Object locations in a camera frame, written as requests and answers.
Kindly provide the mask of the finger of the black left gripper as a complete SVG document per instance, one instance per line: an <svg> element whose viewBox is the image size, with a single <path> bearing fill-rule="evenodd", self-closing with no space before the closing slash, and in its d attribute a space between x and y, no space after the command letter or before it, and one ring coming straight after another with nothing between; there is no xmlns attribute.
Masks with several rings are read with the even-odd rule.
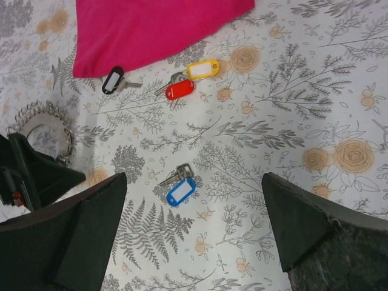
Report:
<svg viewBox="0 0 388 291"><path fill-rule="evenodd" d="M85 181L85 174L37 152L20 133L1 136L1 202L33 212Z"/></svg>

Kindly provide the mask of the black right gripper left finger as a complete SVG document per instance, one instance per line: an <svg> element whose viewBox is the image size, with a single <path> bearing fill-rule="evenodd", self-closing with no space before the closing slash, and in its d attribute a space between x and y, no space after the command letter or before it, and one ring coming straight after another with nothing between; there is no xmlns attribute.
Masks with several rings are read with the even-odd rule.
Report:
<svg viewBox="0 0 388 291"><path fill-rule="evenodd" d="M1 290L100 290L127 194L125 173L1 223Z"/></svg>

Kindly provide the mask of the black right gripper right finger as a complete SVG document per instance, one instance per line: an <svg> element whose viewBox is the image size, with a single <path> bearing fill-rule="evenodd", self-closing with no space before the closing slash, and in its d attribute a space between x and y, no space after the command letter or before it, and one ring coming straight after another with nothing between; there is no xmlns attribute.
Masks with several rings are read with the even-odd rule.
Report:
<svg viewBox="0 0 388 291"><path fill-rule="evenodd" d="M387 290L387 221L262 178L283 272L292 290Z"/></svg>

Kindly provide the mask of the black tag key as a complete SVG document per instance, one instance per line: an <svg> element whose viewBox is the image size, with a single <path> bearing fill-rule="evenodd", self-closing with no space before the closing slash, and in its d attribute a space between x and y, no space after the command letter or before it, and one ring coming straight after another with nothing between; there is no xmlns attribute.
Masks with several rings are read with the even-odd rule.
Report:
<svg viewBox="0 0 388 291"><path fill-rule="evenodd" d="M102 85L102 92L106 95L111 95L115 92L122 92L128 88L141 88L141 83L129 82L125 80L124 70L120 66L115 66L111 69L106 80Z"/></svg>

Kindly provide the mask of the blue tag key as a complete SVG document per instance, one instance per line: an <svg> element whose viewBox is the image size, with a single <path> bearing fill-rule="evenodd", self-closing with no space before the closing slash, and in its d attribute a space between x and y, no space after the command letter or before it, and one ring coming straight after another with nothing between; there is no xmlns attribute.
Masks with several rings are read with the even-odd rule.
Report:
<svg viewBox="0 0 388 291"><path fill-rule="evenodd" d="M159 184L162 187L177 182L177 185L166 196L166 201L170 206L179 206L196 190L196 183L193 180L193 176L194 172L192 168L188 163L185 163L177 166L175 173Z"/></svg>

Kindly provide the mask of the red tag key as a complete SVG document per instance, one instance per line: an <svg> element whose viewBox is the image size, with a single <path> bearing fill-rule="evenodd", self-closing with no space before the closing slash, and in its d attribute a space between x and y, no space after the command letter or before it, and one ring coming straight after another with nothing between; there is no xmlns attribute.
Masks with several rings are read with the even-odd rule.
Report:
<svg viewBox="0 0 388 291"><path fill-rule="evenodd" d="M171 102L170 109L174 110L179 98L190 95L195 90L195 83L190 79L183 79L179 82L168 82L166 85L157 89L154 94L165 94L166 98Z"/></svg>

